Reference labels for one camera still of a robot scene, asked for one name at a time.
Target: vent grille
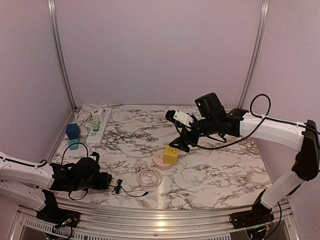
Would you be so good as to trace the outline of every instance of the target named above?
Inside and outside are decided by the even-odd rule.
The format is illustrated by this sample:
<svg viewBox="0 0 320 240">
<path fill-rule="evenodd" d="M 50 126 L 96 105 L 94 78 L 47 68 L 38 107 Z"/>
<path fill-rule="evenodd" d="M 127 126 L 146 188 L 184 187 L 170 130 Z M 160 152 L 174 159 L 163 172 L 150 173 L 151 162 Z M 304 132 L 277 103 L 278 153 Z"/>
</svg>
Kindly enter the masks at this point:
<svg viewBox="0 0 320 240">
<path fill-rule="evenodd" d="M 58 228 L 55 229 L 53 224 L 46 222 L 38 222 L 37 219 L 26 218 L 24 221 L 24 225 L 39 230 L 41 232 L 45 232 L 47 234 L 52 234 L 56 236 L 69 236 L 70 230 L 69 228 Z M 73 240 L 137 240 L 136 238 L 122 238 L 122 237 L 109 237 L 109 236 L 101 236 L 93 233 L 83 233 L 79 232 L 77 229 L 73 229 L 73 236 L 71 237 Z M 184 238 L 185 240 L 231 240 L 231 236 L 229 233 L 207 236 L 205 238 Z"/>
</svg>

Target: blue cube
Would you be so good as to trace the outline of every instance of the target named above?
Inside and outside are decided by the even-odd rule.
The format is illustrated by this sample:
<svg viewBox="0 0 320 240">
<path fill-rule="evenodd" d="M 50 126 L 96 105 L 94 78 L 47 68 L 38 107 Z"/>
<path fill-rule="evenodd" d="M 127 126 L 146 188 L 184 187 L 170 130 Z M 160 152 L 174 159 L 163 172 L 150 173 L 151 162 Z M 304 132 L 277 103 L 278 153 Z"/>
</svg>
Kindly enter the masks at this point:
<svg viewBox="0 0 320 240">
<path fill-rule="evenodd" d="M 80 138 L 80 128 L 76 123 L 66 126 L 65 133 L 70 140 Z"/>
</svg>

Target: marble table surface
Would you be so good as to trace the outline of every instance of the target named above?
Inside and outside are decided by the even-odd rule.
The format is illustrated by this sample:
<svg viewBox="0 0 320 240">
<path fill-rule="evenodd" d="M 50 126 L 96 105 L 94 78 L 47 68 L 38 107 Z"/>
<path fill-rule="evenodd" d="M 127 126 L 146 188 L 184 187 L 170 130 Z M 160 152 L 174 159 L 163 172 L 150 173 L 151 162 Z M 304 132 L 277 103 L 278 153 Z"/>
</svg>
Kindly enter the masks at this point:
<svg viewBox="0 0 320 240">
<path fill-rule="evenodd" d="M 176 137 L 174 124 L 167 121 L 167 110 L 181 110 L 200 118 L 196 107 L 159 105 L 84 105 L 79 114 L 92 109 L 111 108 L 111 118 L 103 137 L 102 145 L 96 149 L 100 154 L 101 171 L 123 179 L 123 188 L 132 195 L 141 195 L 146 190 L 137 182 L 137 163 L 152 165 L 152 155 Z M 81 142 L 85 143 L 92 120 L 81 124 Z M 233 142 L 235 137 L 227 137 Z M 68 146 L 67 136 L 59 146 L 53 162 L 60 163 L 62 153 Z M 201 138 L 199 144 L 207 147 L 223 145 Z M 75 163 L 86 155 L 83 146 L 68 150 L 63 163 Z M 259 151 L 252 139 L 219 150 L 193 148 L 189 153 L 180 151 L 177 165 L 161 171 L 163 181 L 159 187 L 144 197 L 131 197 L 123 191 L 112 195 L 108 190 L 90 189 L 82 202 L 148 209 L 210 209 L 237 207 L 253 204 L 258 194 L 271 185 L 269 175 Z M 68 198 L 65 192 L 57 196 Z M 84 191 L 71 194 L 73 198 L 84 195 Z"/>
</svg>

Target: robotic arm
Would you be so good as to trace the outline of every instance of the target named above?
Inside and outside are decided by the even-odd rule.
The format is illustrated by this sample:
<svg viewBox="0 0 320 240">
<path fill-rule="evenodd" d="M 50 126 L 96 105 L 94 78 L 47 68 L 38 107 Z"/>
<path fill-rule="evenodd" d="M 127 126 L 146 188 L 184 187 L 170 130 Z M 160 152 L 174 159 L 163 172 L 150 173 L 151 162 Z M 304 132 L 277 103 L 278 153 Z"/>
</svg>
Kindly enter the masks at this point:
<svg viewBox="0 0 320 240">
<path fill-rule="evenodd" d="M 292 169 L 282 175 L 270 188 L 264 190 L 249 211 L 231 214 L 230 222 L 235 229 L 268 223 L 274 220 L 272 208 L 284 197 L 292 194 L 304 181 L 310 181 L 318 175 L 320 145 L 316 123 L 293 123 L 267 116 L 257 117 L 244 109 L 232 109 L 226 113 L 215 93 L 210 93 L 195 100 L 203 119 L 197 120 L 179 110 L 169 110 L 165 117 L 175 124 L 180 136 L 169 145 L 189 152 L 189 145 L 207 150 L 224 148 L 248 137 L 267 140 L 289 147 L 298 154 Z M 200 137 L 228 134 L 243 137 L 236 142 L 218 147 L 198 145 Z"/>
<path fill-rule="evenodd" d="M 65 165 L 46 162 L 34 164 L 0 152 L 0 194 L 34 209 L 38 219 L 54 224 L 61 225 L 69 219 L 69 215 L 78 219 L 79 213 L 58 208 L 51 191 L 71 194 L 79 190 L 106 190 L 111 180 L 112 176 L 100 172 L 98 162 L 90 157 L 82 157 L 77 163 Z"/>
</svg>

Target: yellow block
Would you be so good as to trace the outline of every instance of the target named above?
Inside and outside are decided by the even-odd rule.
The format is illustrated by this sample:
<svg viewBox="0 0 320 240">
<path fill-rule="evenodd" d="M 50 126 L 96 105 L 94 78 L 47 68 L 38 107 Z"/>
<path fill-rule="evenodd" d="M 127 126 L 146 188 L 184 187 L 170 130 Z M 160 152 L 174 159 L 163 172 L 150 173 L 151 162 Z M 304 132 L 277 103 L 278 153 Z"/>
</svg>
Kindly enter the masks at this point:
<svg viewBox="0 0 320 240">
<path fill-rule="evenodd" d="M 166 164 L 176 165 L 178 161 L 179 149 L 167 145 L 164 150 L 163 162 Z"/>
</svg>

